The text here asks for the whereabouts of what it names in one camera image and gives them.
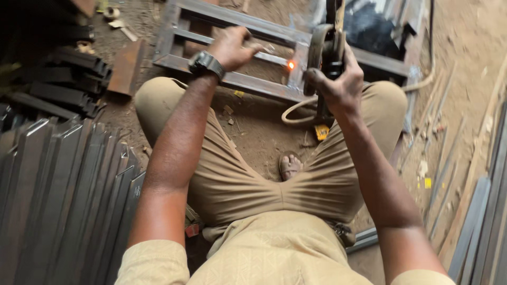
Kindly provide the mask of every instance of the wristwatch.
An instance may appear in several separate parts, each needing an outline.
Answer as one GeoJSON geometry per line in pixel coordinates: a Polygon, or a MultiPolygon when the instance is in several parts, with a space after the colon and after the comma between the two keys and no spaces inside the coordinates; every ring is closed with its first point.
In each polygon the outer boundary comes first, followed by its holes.
{"type": "Polygon", "coordinates": [[[195,75],[201,75],[204,71],[212,71],[218,76],[219,82],[225,75],[225,69],[220,62],[205,51],[200,51],[189,60],[189,70],[195,75]]]}

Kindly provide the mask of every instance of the knee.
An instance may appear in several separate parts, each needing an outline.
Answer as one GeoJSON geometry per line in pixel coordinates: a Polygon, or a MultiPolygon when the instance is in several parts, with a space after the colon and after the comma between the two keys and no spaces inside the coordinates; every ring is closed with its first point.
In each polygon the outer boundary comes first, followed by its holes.
{"type": "Polygon", "coordinates": [[[375,96],[375,102],[386,108],[386,111],[403,114],[407,111],[408,102],[405,92],[390,81],[374,82],[368,86],[365,93],[375,96]]]}
{"type": "Polygon", "coordinates": [[[164,103],[172,108],[179,101],[184,89],[171,78],[156,77],[143,83],[134,98],[135,108],[138,112],[150,109],[151,105],[164,103]]]}

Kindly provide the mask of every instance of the foot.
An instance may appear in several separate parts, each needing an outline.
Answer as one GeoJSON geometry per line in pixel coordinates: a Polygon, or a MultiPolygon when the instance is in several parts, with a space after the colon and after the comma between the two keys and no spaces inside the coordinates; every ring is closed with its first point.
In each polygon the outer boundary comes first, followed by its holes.
{"type": "Polygon", "coordinates": [[[303,163],[294,155],[284,156],[280,163],[282,180],[287,181],[303,169],[303,163]]]}

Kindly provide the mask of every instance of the khaki pants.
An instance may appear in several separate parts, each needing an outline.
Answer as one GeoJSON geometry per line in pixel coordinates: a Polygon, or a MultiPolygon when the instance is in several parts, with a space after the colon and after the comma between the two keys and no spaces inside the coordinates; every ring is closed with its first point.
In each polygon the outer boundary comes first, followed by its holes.
{"type": "MultiPolygon", "coordinates": [[[[158,77],[145,82],[137,92],[137,117],[151,146],[184,88],[173,79],[158,77]]],[[[377,145],[389,159],[407,108],[404,92],[391,82],[369,84],[363,90],[361,108],[377,145]]],[[[208,226],[205,238],[213,241],[231,222],[267,211],[301,211],[328,223],[350,223],[362,207],[363,197],[336,121],[328,137],[304,162],[303,171],[279,183],[264,179],[248,166],[210,108],[201,157],[190,181],[188,205],[208,226]]]]}

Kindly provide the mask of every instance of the beige shirt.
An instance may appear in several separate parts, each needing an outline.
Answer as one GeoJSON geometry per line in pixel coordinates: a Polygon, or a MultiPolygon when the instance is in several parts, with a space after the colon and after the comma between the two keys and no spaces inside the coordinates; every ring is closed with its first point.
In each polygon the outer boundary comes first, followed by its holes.
{"type": "MultiPolygon", "coordinates": [[[[265,212],[233,222],[190,277],[185,249],[168,240],[134,245],[123,256],[116,285],[354,284],[371,285],[347,263],[343,245],[316,216],[265,212]]],[[[392,285],[452,285],[428,270],[400,274],[392,285]]]]}

